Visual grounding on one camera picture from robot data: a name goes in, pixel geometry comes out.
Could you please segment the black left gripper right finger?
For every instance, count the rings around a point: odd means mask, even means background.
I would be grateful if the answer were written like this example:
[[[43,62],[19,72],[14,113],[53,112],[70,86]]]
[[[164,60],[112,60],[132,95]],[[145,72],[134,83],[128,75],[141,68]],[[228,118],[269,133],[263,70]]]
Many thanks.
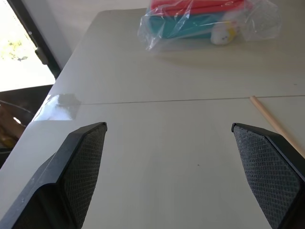
[[[248,185],[272,229],[305,229],[305,158],[280,134],[234,123]]]

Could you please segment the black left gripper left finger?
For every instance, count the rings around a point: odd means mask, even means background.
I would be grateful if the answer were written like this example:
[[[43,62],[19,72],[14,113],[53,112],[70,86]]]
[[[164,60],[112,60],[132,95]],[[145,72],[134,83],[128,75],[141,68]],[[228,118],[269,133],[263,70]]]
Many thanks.
[[[98,180],[107,124],[83,126],[30,178],[0,229],[81,229]]]

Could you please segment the wooden chopstick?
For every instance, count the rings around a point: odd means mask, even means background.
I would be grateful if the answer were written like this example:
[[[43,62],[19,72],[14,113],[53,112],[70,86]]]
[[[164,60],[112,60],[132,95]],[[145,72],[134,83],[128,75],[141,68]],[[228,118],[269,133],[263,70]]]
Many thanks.
[[[256,107],[256,109],[261,113],[265,120],[272,126],[272,128],[280,135],[282,135],[293,148],[305,159],[305,150],[301,147],[298,141],[293,135],[291,135],[278,121],[278,119],[258,100],[257,97],[251,96],[251,103]]]

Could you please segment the clear adhesive tape patch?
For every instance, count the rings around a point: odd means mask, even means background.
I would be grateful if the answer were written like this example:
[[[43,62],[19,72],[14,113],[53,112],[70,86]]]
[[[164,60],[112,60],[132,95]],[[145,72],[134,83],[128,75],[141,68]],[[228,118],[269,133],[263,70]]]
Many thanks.
[[[47,95],[32,121],[71,121],[76,119],[80,106],[75,94]]]

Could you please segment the white and yellow plush toy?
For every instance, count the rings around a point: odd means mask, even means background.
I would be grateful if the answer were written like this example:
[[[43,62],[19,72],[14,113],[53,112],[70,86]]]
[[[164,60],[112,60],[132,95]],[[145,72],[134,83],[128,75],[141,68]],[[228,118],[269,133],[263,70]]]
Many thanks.
[[[227,45],[240,32],[240,13],[238,11],[226,12],[220,21],[216,22],[211,32],[211,43],[214,45]]]

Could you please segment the clear plastic bag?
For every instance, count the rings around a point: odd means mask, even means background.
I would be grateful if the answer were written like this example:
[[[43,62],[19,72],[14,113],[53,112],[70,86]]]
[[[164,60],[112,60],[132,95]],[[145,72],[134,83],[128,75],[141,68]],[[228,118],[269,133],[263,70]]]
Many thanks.
[[[227,45],[237,36],[245,41],[275,38],[281,26],[278,6],[270,0],[151,0],[138,38],[147,50],[177,39]]]

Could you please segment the teal plastic box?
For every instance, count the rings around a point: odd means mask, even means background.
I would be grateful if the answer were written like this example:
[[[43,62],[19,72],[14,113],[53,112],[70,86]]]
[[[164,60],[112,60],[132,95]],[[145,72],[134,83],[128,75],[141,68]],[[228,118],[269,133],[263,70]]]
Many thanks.
[[[142,17],[150,35],[161,39],[209,39],[214,24],[224,13],[183,14],[159,16],[146,14]]]

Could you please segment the red plastic box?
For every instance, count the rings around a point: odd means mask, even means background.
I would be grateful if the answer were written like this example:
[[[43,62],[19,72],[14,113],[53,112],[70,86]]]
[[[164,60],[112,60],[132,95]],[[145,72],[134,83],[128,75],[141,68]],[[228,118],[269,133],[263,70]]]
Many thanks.
[[[151,0],[148,9],[156,15],[181,16],[226,12],[244,5],[245,0]]]

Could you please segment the black window frame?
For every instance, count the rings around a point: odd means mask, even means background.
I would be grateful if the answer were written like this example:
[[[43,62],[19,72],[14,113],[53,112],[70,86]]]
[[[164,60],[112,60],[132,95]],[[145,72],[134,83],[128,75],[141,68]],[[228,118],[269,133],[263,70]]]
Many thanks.
[[[38,27],[36,26],[34,20],[32,19],[30,13],[26,9],[22,0],[6,0],[18,20],[21,22],[26,33],[34,43],[36,49],[35,53],[42,62],[43,65],[48,66],[51,73],[54,75],[54,78],[57,79],[61,73],[61,68],[55,57],[53,56],[49,46],[44,40],[42,34],[40,33]]]

